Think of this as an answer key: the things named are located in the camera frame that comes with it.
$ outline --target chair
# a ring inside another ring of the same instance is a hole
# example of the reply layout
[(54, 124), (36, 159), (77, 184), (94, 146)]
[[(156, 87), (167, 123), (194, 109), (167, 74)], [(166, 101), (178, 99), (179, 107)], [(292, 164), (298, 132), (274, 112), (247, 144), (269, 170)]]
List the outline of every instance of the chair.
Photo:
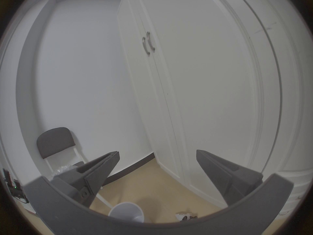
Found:
[[(80, 162), (73, 164), (74, 166), (80, 166), (86, 163), (76, 149), (71, 132), (65, 127), (54, 128), (42, 133), (37, 138), (37, 147), (41, 157), (45, 160), (51, 172), (53, 172), (53, 169), (47, 158), (69, 147), (74, 149), (76, 156), (81, 160)], [(97, 198), (109, 208), (113, 208), (113, 206), (100, 194), (97, 194)]]

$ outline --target silver handle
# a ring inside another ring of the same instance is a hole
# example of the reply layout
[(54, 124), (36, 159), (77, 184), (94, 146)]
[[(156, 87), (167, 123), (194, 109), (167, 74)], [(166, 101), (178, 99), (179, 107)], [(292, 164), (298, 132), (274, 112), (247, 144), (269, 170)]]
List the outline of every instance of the silver handle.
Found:
[(150, 48), (155, 51), (156, 49), (152, 46), (151, 44), (151, 39), (150, 39), (150, 32), (147, 31), (147, 40), (148, 40), (148, 44), (150, 45)]
[(146, 41), (145, 40), (146, 40), (146, 38), (143, 37), (142, 38), (142, 45), (143, 45), (143, 48), (145, 49), (147, 55), (150, 55), (150, 52), (148, 52), (148, 50), (147, 50), (147, 46), (146, 46)]
[(287, 212), (285, 212), (285, 213), (281, 213), (281, 212), (280, 212), (279, 215), (280, 215), (280, 216), (284, 216), (284, 215), (286, 215), (287, 213), (289, 213), (289, 211), (287, 211)]

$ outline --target black cable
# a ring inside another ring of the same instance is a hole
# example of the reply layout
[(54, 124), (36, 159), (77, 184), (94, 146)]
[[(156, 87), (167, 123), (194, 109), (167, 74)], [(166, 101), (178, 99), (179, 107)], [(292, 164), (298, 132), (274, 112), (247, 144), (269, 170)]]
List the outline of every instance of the black cable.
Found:
[(27, 202), (23, 202), (23, 201), (19, 200), (17, 197), (14, 197), (14, 198), (16, 198), (18, 201), (20, 201), (20, 202), (22, 202), (24, 204), (28, 204)]

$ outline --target cabinet door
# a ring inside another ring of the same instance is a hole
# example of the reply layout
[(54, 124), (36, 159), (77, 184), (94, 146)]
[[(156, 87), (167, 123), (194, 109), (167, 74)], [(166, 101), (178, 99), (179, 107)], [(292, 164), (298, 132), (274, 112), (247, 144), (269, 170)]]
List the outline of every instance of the cabinet door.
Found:
[(146, 31), (133, 2), (122, 0), (117, 18), (137, 105), (158, 163), (183, 184), (182, 166), (164, 92), (153, 56), (147, 55), (143, 48), (142, 38)]
[(243, 0), (137, 0), (137, 6), (156, 48), (186, 186), (226, 206), (196, 150), (263, 170), (280, 114), (278, 70), (264, 28)]

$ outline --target chair seat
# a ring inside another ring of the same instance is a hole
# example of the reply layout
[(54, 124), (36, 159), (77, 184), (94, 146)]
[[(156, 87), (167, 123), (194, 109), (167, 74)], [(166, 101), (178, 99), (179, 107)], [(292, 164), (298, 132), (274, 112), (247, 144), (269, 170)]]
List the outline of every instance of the chair seat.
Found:
[(84, 162), (83, 161), (80, 161), (80, 162), (78, 162), (78, 163), (76, 163), (76, 164), (73, 164), (74, 166), (81, 166), (81, 165), (83, 165), (84, 164)]

